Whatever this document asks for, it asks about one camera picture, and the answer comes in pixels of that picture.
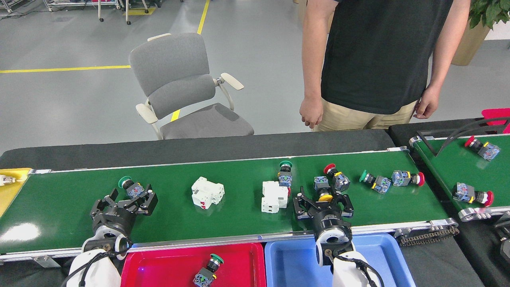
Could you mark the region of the person's right hand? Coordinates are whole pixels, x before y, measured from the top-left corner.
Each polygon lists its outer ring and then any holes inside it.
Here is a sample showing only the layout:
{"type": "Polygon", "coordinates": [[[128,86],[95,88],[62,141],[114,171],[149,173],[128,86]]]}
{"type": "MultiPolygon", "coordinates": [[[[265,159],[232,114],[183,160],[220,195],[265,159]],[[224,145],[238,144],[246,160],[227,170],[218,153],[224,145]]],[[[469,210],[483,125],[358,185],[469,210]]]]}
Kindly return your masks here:
{"type": "Polygon", "coordinates": [[[324,106],[320,94],[315,96],[305,96],[299,109],[301,121],[305,126],[314,129],[322,122],[324,115],[324,106]]]}

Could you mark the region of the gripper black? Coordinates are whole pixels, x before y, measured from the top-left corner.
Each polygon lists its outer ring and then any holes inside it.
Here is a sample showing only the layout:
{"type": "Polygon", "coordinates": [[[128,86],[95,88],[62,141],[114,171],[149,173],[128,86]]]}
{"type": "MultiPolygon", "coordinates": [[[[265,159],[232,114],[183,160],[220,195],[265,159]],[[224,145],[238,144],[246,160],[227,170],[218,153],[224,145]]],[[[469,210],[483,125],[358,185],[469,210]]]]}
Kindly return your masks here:
{"type": "Polygon", "coordinates": [[[136,214],[150,216],[153,213],[158,204],[158,196],[153,192],[151,184],[145,189],[140,184],[132,184],[125,190],[131,200],[125,201],[123,208],[117,207],[115,202],[118,196],[117,188],[104,198],[95,201],[90,212],[93,218],[93,232],[105,226],[124,236],[130,236],[136,214]]]}
{"type": "Polygon", "coordinates": [[[294,196],[295,218],[313,218],[315,236],[351,236],[351,224],[342,219],[352,218],[354,213],[349,195],[334,194],[330,205],[332,209],[319,210],[319,206],[304,195],[304,187],[300,187],[299,193],[294,196]]]}

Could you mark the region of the person's left hand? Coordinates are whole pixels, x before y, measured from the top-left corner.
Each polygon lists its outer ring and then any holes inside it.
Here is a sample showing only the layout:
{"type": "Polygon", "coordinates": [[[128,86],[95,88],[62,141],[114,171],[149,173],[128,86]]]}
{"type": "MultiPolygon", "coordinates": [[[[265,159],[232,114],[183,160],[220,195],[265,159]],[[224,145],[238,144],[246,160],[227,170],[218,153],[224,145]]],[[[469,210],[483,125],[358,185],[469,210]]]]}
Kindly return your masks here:
{"type": "Polygon", "coordinates": [[[413,117],[417,119],[430,118],[438,108],[440,91],[441,87],[439,86],[428,86],[416,103],[413,117]]]}

